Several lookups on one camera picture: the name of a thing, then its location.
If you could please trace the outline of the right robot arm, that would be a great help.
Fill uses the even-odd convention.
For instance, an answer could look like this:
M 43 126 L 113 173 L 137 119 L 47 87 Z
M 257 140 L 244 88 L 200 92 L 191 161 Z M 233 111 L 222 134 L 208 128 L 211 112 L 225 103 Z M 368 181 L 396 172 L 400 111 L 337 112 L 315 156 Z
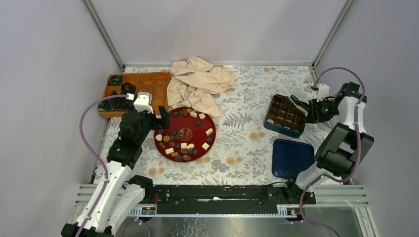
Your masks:
M 317 87 L 318 97 L 308 102 L 307 123 L 339 121 L 331 129 L 314 157 L 315 162 L 292 178 L 283 190 L 284 199 L 296 203 L 303 192 L 313 192 L 315 186 L 331 179 L 343 183 L 350 179 L 374 143 L 363 125 L 366 96 L 359 93 L 360 85 L 345 83 L 334 97 L 322 95 L 327 87 Z

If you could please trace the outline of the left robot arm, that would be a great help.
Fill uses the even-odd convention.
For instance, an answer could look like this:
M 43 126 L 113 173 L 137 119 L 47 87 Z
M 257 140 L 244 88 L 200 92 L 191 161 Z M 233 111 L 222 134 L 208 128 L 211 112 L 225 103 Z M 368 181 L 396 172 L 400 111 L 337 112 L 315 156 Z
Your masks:
M 153 181 L 128 176 L 142 153 L 142 143 L 150 131 L 168 129 L 170 113 L 159 106 L 154 112 L 128 111 L 122 116 L 117 139 L 108 151 L 101 185 L 97 185 L 84 211 L 73 224 L 65 224 L 63 237 L 113 237 L 130 211 L 153 198 Z

